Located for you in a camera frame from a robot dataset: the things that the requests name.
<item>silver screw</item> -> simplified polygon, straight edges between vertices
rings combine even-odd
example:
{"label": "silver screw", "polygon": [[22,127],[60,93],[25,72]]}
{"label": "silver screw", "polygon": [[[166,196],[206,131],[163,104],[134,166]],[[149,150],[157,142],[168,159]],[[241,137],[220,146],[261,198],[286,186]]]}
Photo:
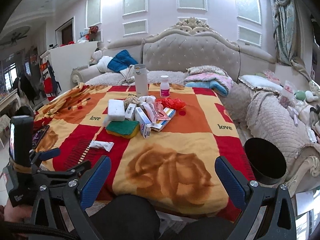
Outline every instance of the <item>silver screw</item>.
{"label": "silver screw", "polygon": [[44,190],[46,190],[47,189],[47,185],[41,185],[40,186],[40,191],[44,191]]}
{"label": "silver screw", "polygon": [[69,187],[74,187],[75,185],[77,185],[77,181],[76,180],[71,180],[68,183]]}
{"label": "silver screw", "polygon": [[287,190],[287,186],[286,186],[285,184],[281,184],[281,185],[280,185],[280,188],[281,188],[282,190]]}
{"label": "silver screw", "polygon": [[252,187],[257,187],[259,184],[258,184],[258,182],[256,182],[255,180],[251,180],[251,181],[250,181],[250,185],[251,185]]}

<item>blue gripper pad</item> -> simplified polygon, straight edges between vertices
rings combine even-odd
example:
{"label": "blue gripper pad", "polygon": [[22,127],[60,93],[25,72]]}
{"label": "blue gripper pad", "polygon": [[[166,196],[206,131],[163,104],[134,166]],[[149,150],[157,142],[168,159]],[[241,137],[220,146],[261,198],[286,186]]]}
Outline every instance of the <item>blue gripper pad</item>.
{"label": "blue gripper pad", "polygon": [[96,165],[91,169],[93,170],[93,174],[87,180],[86,184],[82,187],[81,195],[80,195],[80,206],[84,211],[86,208],[91,207],[96,200],[104,182],[106,181],[110,171],[111,171],[111,160],[107,156],[103,156],[104,160],[98,163],[99,166]]}
{"label": "blue gripper pad", "polygon": [[216,159],[214,169],[234,206],[243,209],[246,206],[245,191],[236,176],[221,158]]}
{"label": "blue gripper pad", "polygon": [[60,149],[59,148],[54,148],[49,151],[42,152],[41,155],[39,156],[39,159],[41,161],[47,161],[52,159],[53,157],[57,157],[60,155]]}

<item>patterned blanket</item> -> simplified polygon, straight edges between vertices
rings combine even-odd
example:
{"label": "patterned blanket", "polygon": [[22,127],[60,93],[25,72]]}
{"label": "patterned blanket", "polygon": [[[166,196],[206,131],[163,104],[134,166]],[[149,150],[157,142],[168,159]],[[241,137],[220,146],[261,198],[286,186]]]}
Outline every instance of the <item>patterned blanket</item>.
{"label": "patterned blanket", "polygon": [[[209,89],[171,85],[171,98],[186,103],[161,132],[144,139],[110,135],[102,122],[109,99],[135,95],[135,86],[89,86],[80,84],[43,106],[35,126],[50,128],[36,151],[59,147],[61,154],[43,164],[63,171],[101,155],[112,162],[111,172],[98,200],[135,194],[156,208],[182,215],[218,215],[235,220],[239,214],[214,171],[215,159],[225,156],[247,179],[254,179],[232,120],[217,95]],[[159,97],[159,84],[149,95]],[[88,148],[91,140],[114,142],[110,152]]]}

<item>fur rug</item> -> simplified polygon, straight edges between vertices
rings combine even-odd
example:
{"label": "fur rug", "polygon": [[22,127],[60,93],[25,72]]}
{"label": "fur rug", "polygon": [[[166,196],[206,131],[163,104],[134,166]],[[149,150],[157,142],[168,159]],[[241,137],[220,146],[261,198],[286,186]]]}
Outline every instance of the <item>fur rug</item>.
{"label": "fur rug", "polygon": [[[147,74],[148,83],[160,83],[161,76],[167,75],[169,76],[169,83],[177,84],[184,86],[185,78],[188,76],[188,73],[184,72],[174,72],[174,71],[150,71]],[[97,77],[94,77],[86,82],[87,85],[105,85],[105,86],[121,86],[121,85],[135,85],[135,83],[127,84],[123,75],[120,73],[104,73]]]}

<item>curtain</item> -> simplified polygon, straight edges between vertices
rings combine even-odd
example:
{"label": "curtain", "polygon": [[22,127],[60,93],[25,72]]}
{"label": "curtain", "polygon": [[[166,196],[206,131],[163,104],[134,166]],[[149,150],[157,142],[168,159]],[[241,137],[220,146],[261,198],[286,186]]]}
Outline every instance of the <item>curtain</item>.
{"label": "curtain", "polygon": [[310,81],[303,60],[296,56],[297,17],[294,0],[270,0],[270,2],[277,61],[291,65]]}

